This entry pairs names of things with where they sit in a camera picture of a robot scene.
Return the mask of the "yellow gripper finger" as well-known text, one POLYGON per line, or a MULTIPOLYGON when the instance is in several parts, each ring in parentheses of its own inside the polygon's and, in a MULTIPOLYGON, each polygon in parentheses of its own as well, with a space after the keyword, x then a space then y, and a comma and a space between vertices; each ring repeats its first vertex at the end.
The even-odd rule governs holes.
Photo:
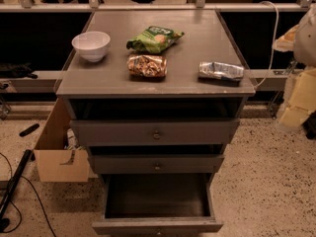
POLYGON ((284 126, 301 126, 316 112, 316 68, 307 67, 298 74, 290 74, 285 82, 284 102, 277 113, 284 126))

